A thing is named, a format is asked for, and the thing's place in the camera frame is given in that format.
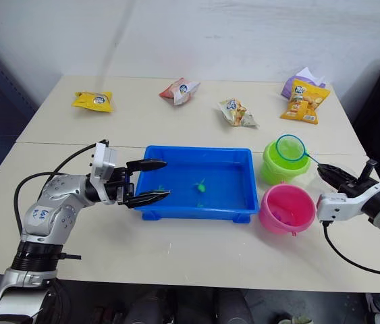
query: floor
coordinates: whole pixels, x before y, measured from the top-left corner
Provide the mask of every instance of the floor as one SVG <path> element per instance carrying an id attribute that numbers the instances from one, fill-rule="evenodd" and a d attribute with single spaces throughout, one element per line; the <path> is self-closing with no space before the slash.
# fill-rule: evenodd
<path id="1" fill-rule="evenodd" d="M 151 285 L 63 281 L 72 299 L 71 323 L 89 323 L 95 306 L 128 307 Z M 200 288 L 208 293 L 212 288 Z M 315 324 L 362 324 L 363 294 L 242 290 L 256 323 L 269 324 L 278 314 L 306 315 Z"/>

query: orange snack bag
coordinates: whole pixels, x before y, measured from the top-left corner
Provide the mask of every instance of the orange snack bag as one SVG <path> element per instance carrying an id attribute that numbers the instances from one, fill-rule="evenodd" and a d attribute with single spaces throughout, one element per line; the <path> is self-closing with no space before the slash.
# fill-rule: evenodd
<path id="1" fill-rule="evenodd" d="M 318 124 L 319 121 L 315 110 L 326 99 L 329 93 L 331 92 L 327 89 L 295 79 L 293 80 L 292 94 L 287 111 L 280 117 Z"/>

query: yellow snack bag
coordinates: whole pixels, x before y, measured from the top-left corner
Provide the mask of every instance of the yellow snack bag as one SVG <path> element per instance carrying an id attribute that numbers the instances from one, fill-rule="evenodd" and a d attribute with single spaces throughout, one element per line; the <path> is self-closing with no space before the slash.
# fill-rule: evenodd
<path id="1" fill-rule="evenodd" d="M 287 111 L 281 115 L 284 119 L 302 120 L 318 124 L 316 108 L 326 99 L 331 91 L 313 86 L 299 79 L 293 80 L 292 94 Z"/>
<path id="2" fill-rule="evenodd" d="M 74 107 L 87 108 L 95 111 L 113 111 L 111 106 L 111 92 L 76 92 L 76 100 L 72 103 Z"/>

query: wall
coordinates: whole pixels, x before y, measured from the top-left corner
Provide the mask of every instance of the wall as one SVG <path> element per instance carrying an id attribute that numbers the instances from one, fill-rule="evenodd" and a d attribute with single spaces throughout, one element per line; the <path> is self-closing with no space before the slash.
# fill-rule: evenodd
<path id="1" fill-rule="evenodd" d="M 284 81 L 308 65 L 353 119 L 380 72 L 380 0 L 0 0 L 0 59 L 36 103 L 63 74 Z"/>

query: white table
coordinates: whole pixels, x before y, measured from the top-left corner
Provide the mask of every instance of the white table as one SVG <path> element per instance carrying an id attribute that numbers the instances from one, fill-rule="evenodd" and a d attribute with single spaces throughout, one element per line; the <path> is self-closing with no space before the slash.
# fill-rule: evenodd
<path id="1" fill-rule="evenodd" d="M 98 77 L 64 76 L 26 126 L 18 142 L 92 144 L 103 138 L 111 145 L 248 147 L 262 152 L 282 134 L 300 137 L 307 149 L 318 154 L 365 155 L 333 89 L 317 109 L 319 124 L 281 119 L 287 100 L 282 83 L 202 81 L 194 97 L 174 107 L 159 93 L 173 80 L 112 78 L 103 80 L 113 92 L 113 113 L 72 107 L 74 93 L 94 90 Z M 231 127 L 217 102 L 240 99 L 259 123 L 259 128 Z"/>
<path id="2" fill-rule="evenodd" d="M 30 174 L 52 170 L 80 147 L 16 143 L 1 164 L 0 273 L 11 265 L 19 242 L 12 208 L 14 188 Z M 117 150 L 119 165 L 144 154 L 143 148 Z M 90 154 L 80 155 L 63 171 L 88 173 Z M 365 156 L 358 155 L 317 155 L 316 158 L 355 173 L 360 172 L 366 161 Z M 268 188 L 259 177 L 260 153 L 253 154 L 253 162 L 260 201 Z M 35 201 L 44 181 L 37 178 L 22 189 L 22 214 Z M 322 192 L 333 192 L 317 175 L 315 165 L 293 183 L 307 190 L 314 201 Z M 336 222 L 329 227 L 329 233 L 346 256 L 380 270 L 380 231 L 369 224 L 365 216 Z M 138 211 L 97 204 L 80 212 L 64 250 L 81 254 L 82 260 L 60 261 L 58 270 L 62 279 L 380 292 L 380 275 L 367 273 L 341 260 L 327 245 L 317 221 L 296 237 L 278 236 L 267 232 L 256 215 L 248 225 L 196 219 L 143 221 Z"/>

